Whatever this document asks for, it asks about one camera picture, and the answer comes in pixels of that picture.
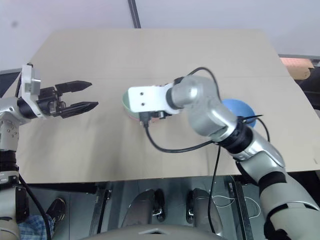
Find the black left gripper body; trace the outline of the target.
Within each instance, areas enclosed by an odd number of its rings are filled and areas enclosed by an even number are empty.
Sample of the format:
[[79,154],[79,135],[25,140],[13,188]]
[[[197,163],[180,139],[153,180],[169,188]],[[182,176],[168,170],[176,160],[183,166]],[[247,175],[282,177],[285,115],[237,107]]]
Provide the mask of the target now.
[[64,109],[66,103],[61,97],[66,90],[65,85],[56,85],[55,87],[46,87],[40,90],[37,105],[45,116],[66,118]]

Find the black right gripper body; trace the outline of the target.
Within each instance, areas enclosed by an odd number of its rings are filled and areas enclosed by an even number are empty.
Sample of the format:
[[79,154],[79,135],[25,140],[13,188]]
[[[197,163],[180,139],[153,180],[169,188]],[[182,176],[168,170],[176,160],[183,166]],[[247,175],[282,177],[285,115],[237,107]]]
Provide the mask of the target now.
[[151,121],[162,120],[168,116],[168,114],[165,111],[151,111],[149,115]]

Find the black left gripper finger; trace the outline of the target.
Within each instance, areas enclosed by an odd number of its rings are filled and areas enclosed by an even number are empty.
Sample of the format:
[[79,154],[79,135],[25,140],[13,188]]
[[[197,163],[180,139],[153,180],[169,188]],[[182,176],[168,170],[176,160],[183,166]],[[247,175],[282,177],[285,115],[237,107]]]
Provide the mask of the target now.
[[74,92],[83,91],[84,89],[90,87],[91,85],[92,83],[88,81],[75,80],[75,81],[56,84],[55,88],[60,94],[63,94],[63,93],[74,93]]
[[94,109],[99,103],[97,101],[83,101],[79,103],[71,104],[68,107],[64,107],[60,110],[60,116],[65,119],[83,113],[89,112]]

